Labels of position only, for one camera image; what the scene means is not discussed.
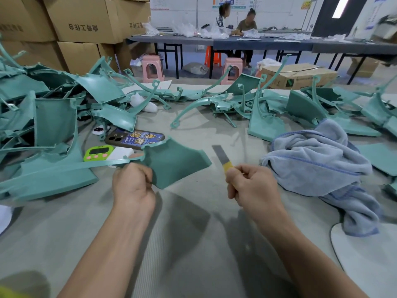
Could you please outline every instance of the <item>work surface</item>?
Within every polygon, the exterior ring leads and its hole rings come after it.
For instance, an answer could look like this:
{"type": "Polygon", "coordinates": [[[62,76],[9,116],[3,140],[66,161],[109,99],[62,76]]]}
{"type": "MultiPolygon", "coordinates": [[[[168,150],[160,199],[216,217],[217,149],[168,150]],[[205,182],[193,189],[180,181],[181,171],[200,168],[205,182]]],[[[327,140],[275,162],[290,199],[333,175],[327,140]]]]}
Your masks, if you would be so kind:
{"type": "Polygon", "coordinates": [[[213,40],[209,38],[187,38],[185,36],[173,36],[172,34],[155,36],[131,36],[127,44],[132,42],[166,43],[186,45],[214,46],[214,49],[248,49],[248,50],[293,50],[312,51],[314,53],[354,53],[354,54],[389,54],[396,55],[395,44],[375,42],[365,44],[359,42],[340,43],[320,39],[302,40],[301,42],[289,42],[282,38],[260,38],[255,41],[238,40],[241,37],[231,36],[229,39],[213,40]]]}
{"type": "MultiPolygon", "coordinates": [[[[258,164],[269,143],[247,135],[248,120],[235,120],[238,127],[233,128],[204,107],[189,112],[178,128],[171,129],[170,123],[186,104],[171,106],[168,111],[159,107],[157,114],[139,114],[136,127],[203,149],[213,164],[157,192],[157,208],[127,297],[297,297],[274,250],[237,203],[228,200],[223,168],[211,148],[222,145],[233,164],[258,164]]],[[[282,119],[287,131],[302,129],[282,119]]],[[[92,128],[92,124],[81,127],[84,150],[103,144],[91,134],[92,128]]],[[[387,135],[375,139],[351,136],[350,140],[355,144],[385,142],[393,150],[397,147],[387,135]]],[[[57,296],[112,207],[114,168],[93,171],[100,178],[96,184],[32,201],[23,208],[15,223],[0,236],[0,284],[20,290],[31,288],[27,292],[33,297],[57,296]]],[[[397,203],[380,190],[380,185],[389,181],[377,171],[362,179],[364,187],[384,206],[387,219],[396,222],[397,203]]],[[[341,221],[338,210],[316,197],[280,191],[296,225],[339,265],[330,243],[331,227],[341,221]]]]}

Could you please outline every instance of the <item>forearm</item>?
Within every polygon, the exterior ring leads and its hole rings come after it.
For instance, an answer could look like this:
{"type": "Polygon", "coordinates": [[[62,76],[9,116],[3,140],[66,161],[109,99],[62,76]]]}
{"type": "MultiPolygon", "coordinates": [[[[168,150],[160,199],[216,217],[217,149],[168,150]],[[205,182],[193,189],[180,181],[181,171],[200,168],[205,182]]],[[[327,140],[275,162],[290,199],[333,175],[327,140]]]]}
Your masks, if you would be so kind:
{"type": "Polygon", "coordinates": [[[150,215],[114,207],[58,298],[122,298],[150,215]]]}
{"type": "Polygon", "coordinates": [[[341,268],[300,232],[289,217],[281,219],[277,226],[259,228],[276,249],[302,297],[367,297],[341,268]]]}

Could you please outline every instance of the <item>left hand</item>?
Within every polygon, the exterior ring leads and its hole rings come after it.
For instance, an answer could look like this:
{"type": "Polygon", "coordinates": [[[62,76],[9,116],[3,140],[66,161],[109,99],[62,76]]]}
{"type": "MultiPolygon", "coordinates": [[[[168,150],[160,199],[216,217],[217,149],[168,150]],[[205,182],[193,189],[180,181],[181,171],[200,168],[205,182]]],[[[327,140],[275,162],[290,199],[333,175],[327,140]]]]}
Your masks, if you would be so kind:
{"type": "Polygon", "coordinates": [[[152,177],[153,171],[141,164],[130,163],[118,168],[113,174],[113,207],[151,216],[156,206],[152,177]]]}

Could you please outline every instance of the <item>orange stool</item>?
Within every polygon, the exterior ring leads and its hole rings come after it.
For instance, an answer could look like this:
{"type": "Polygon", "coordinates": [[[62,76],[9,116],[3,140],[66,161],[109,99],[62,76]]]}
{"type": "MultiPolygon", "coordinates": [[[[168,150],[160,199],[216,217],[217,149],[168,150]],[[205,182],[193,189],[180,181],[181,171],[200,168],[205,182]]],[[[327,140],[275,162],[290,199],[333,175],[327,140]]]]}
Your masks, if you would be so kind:
{"type": "MultiPolygon", "coordinates": [[[[207,51],[205,53],[205,62],[204,64],[209,68],[211,64],[211,46],[207,46],[207,51]]],[[[214,53],[214,65],[219,65],[222,67],[222,58],[220,52],[214,53]]]]}
{"type": "Polygon", "coordinates": [[[161,66],[160,56],[158,55],[144,55],[142,58],[142,69],[143,69],[143,82],[151,83],[154,79],[159,81],[165,81],[163,67],[161,66]],[[156,67],[157,74],[152,74],[149,65],[156,67]]]}
{"type": "Polygon", "coordinates": [[[234,77],[230,77],[229,75],[225,77],[221,81],[221,85],[231,85],[235,82],[237,78],[243,73],[243,60],[241,58],[227,58],[225,59],[224,69],[222,75],[225,74],[227,68],[232,66],[232,68],[236,68],[236,74],[234,77]]]}

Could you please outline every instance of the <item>green timer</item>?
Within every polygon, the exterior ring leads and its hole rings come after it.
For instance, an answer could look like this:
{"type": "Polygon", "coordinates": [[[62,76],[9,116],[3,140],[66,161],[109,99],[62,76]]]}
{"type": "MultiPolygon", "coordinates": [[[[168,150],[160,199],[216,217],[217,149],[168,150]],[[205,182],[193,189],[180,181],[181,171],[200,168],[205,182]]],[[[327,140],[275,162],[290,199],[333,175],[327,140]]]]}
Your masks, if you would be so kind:
{"type": "Polygon", "coordinates": [[[112,145],[94,146],[85,152],[84,162],[106,160],[113,150],[112,145]]]}

